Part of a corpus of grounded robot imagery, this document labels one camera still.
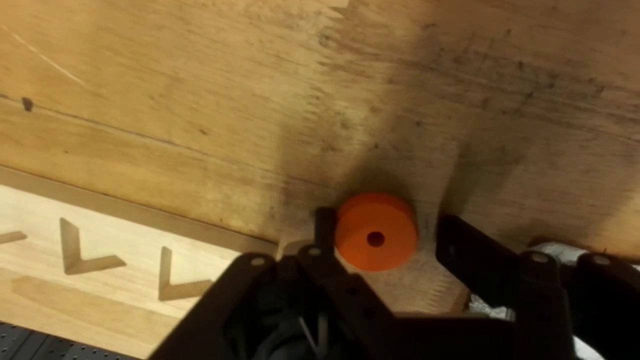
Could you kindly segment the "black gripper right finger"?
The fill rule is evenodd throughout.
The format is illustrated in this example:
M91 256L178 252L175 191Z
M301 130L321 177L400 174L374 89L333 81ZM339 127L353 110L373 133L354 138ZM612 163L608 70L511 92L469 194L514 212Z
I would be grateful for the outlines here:
M514 319L402 317L421 360L578 360L574 340L605 360L640 360L640 272L624 259L582 252L561 264L541 251L514 252L443 214L437 260Z

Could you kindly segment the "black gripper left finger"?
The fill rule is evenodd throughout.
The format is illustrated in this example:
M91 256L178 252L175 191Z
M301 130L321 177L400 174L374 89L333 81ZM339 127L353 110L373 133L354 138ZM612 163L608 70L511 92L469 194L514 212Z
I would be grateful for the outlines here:
M384 360L395 317L334 256L337 212L315 242L277 260L239 256L152 352L152 360Z

